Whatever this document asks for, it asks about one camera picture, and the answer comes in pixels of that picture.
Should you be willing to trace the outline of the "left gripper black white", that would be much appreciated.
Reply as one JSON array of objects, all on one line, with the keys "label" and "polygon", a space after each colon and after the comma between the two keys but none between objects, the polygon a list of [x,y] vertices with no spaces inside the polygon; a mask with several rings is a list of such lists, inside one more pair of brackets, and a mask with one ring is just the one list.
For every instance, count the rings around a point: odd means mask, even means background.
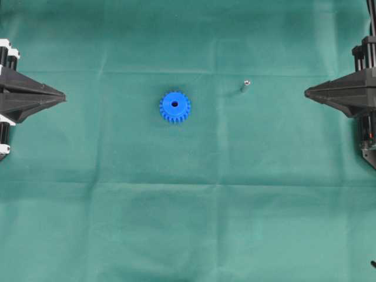
[{"label": "left gripper black white", "polygon": [[66,101],[63,92],[15,71],[19,59],[19,51],[8,39],[1,38],[1,87],[14,92],[1,94],[1,160],[11,151],[11,126]]}]

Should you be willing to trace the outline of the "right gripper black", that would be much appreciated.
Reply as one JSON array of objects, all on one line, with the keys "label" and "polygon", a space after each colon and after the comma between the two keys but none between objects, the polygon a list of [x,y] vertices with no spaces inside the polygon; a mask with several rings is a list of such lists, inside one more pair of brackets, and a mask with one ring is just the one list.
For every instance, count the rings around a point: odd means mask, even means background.
[{"label": "right gripper black", "polygon": [[348,118],[358,118],[358,131],[362,158],[375,169],[375,102],[367,95],[332,96],[323,94],[329,90],[350,90],[375,87],[375,42],[367,36],[362,44],[352,49],[355,71],[342,78],[330,80],[304,91],[305,97],[343,112]]}]

